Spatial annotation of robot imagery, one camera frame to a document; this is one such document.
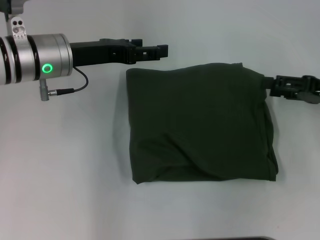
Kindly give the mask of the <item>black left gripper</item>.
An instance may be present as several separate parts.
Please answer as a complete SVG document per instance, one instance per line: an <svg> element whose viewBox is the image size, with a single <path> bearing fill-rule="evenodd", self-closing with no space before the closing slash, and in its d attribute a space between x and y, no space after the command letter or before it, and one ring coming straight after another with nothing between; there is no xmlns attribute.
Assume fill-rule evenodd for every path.
<svg viewBox="0 0 320 240"><path fill-rule="evenodd" d="M73 66L91 66L108 63L133 65L136 62L159 61L167 58L169 46L143 46L142 39L109 39L70 44Z"/></svg>

